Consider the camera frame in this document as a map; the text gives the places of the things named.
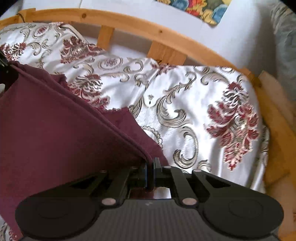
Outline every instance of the colorful poster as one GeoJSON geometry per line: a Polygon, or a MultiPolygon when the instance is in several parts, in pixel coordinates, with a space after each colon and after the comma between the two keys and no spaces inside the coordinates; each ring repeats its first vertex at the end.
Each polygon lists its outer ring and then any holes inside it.
{"type": "Polygon", "coordinates": [[[199,17],[210,25],[217,25],[231,0],[156,0],[199,17]]]}

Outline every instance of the maroon cloth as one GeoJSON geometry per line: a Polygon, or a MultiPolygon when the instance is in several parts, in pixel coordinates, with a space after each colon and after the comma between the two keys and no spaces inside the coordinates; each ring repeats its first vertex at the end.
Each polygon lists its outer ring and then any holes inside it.
{"type": "Polygon", "coordinates": [[[127,108],[97,111],[58,82],[63,75],[13,62],[18,80],[0,98],[0,215],[21,237],[26,197],[95,171],[167,160],[127,108]]]}

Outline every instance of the ribbed gray surface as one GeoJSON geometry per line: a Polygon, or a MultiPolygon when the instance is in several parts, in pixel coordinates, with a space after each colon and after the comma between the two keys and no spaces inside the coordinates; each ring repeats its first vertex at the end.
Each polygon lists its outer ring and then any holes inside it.
{"type": "MultiPolygon", "coordinates": [[[[69,241],[235,241],[209,228],[193,209],[174,200],[126,200],[105,210],[86,232],[69,241]]],[[[278,241],[274,237],[261,241],[278,241]]]]}

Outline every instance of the wooden frame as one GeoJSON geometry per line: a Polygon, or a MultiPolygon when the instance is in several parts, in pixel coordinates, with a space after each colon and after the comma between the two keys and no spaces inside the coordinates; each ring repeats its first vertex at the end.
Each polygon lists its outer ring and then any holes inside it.
{"type": "MultiPolygon", "coordinates": [[[[118,14],[114,12],[90,9],[47,9],[36,11],[26,9],[16,15],[0,21],[0,29],[13,24],[33,21],[79,22],[101,25],[97,44],[107,49],[114,29],[126,31],[152,40],[148,57],[160,63],[182,65],[186,57],[190,57],[203,65],[228,66],[237,68],[204,45],[185,37],[173,30],[149,21],[118,14]]],[[[248,76],[253,84],[260,104],[261,114],[271,131],[269,163],[266,168],[265,182],[267,185],[275,183],[287,174],[291,174],[296,187],[296,136],[285,117],[271,101],[268,91],[264,89],[260,80],[249,70],[240,72],[248,76]]]]}

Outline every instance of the white wall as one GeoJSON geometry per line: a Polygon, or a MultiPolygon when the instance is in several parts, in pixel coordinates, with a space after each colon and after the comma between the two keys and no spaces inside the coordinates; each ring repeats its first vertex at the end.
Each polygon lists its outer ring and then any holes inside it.
{"type": "MultiPolygon", "coordinates": [[[[239,68],[248,67],[255,74],[259,74],[264,69],[275,75],[275,46],[270,24],[271,4],[274,1],[276,0],[232,0],[216,27],[211,27],[194,16],[154,0],[51,0],[46,2],[23,0],[22,9],[81,7],[128,14],[191,37],[239,68]]],[[[117,32],[111,52],[124,56],[130,54],[131,57],[145,56],[149,44],[150,41],[117,32]]]]}

